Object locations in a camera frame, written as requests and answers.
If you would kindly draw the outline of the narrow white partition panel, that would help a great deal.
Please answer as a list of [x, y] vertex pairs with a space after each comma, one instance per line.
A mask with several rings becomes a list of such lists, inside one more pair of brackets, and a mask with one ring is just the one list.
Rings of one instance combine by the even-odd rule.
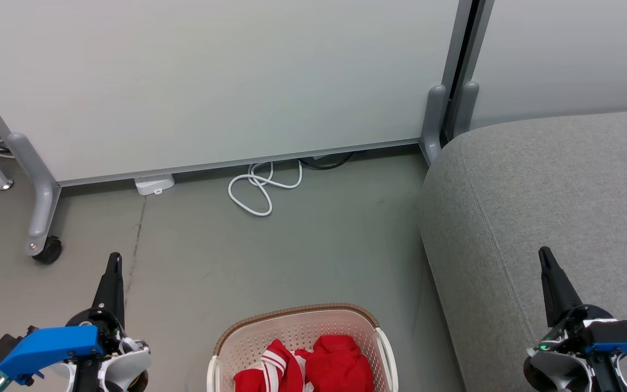
[[471, 129], [627, 111], [627, 0], [493, 0]]

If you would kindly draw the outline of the cream perforated laundry basket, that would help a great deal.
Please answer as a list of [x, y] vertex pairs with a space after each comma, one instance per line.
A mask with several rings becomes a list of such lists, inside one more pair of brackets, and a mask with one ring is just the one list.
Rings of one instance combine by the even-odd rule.
[[371, 365], [374, 392], [398, 392], [389, 339], [368, 310], [350, 303], [299, 306], [234, 323], [217, 340], [207, 367], [205, 392], [234, 392], [234, 375], [255, 365], [273, 340], [280, 340], [291, 351], [311, 350], [324, 335], [352, 337]]

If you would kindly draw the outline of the grey partition leg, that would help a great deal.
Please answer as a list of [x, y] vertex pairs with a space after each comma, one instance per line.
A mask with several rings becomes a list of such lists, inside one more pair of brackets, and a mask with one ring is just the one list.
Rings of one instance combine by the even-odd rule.
[[25, 254], [32, 258], [42, 251], [48, 236], [55, 236], [50, 234], [50, 228], [60, 197], [60, 186], [24, 134], [12, 132], [7, 136], [7, 145], [32, 182], [35, 192], [25, 245]]

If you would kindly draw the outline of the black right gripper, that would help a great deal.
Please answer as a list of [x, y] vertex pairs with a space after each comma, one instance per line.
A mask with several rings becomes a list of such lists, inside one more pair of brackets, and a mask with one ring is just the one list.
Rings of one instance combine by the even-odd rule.
[[560, 268], [551, 249], [538, 250], [542, 268], [542, 289], [549, 332], [545, 335], [545, 350], [560, 354], [584, 354], [584, 329], [594, 322], [614, 322], [614, 318], [599, 306], [583, 305], [565, 271]]

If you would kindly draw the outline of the grey fabric sofa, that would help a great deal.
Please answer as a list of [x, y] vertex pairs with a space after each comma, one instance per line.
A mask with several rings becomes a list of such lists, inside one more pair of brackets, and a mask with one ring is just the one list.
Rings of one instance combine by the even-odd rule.
[[548, 331], [538, 250], [584, 303], [627, 317], [627, 112], [506, 122], [446, 144], [420, 231], [467, 392], [532, 392]]

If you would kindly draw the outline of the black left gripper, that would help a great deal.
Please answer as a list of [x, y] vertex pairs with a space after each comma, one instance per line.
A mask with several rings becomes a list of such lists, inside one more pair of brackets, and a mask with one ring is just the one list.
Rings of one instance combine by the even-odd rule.
[[84, 310], [68, 321], [70, 327], [94, 326], [97, 328], [96, 357], [119, 356], [124, 353], [125, 294], [122, 256], [109, 254], [106, 270], [95, 293], [93, 307]]

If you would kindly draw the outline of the red white striped garment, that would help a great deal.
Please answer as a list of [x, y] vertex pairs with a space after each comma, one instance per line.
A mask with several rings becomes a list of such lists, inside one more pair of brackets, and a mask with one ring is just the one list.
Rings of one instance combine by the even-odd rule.
[[314, 392], [306, 376], [310, 354], [288, 350], [281, 340], [274, 340], [257, 362], [234, 376], [235, 392]]

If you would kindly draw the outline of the white power adapter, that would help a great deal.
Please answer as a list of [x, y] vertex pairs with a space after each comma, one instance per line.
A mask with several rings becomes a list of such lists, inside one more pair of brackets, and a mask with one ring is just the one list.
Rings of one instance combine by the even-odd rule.
[[134, 179], [137, 192], [141, 196], [150, 194], [162, 194], [166, 189], [175, 186], [175, 179], [171, 174], [142, 176]]

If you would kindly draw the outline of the plain red garment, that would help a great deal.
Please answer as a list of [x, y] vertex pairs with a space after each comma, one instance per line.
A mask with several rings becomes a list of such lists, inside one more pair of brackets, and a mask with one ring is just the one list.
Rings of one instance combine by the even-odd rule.
[[324, 335], [311, 350], [295, 350], [304, 361], [306, 392], [374, 392], [371, 366], [348, 335]]

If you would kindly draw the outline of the large white partition panel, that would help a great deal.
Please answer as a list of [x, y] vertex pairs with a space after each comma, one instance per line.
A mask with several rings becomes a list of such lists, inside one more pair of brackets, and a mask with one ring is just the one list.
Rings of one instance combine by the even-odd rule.
[[0, 117], [55, 180], [420, 138], [459, 0], [0, 0]]

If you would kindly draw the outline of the black caster wheel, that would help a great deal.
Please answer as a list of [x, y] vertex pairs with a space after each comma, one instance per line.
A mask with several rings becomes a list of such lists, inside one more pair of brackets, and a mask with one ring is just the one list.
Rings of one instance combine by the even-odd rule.
[[58, 260], [63, 251], [62, 241], [57, 236], [48, 236], [42, 251], [33, 255], [32, 259], [42, 265], [52, 265]]

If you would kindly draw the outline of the grey partition foot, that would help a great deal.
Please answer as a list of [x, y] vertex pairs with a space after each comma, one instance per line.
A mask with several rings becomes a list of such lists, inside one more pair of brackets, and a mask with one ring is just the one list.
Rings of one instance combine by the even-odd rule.
[[453, 137], [462, 136], [470, 130], [479, 91], [480, 85], [475, 81], [467, 82], [461, 87], [456, 100]]
[[446, 87], [433, 86], [426, 100], [425, 119], [421, 127], [420, 148], [428, 166], [442, 150], [441, 134], [446, 113]]

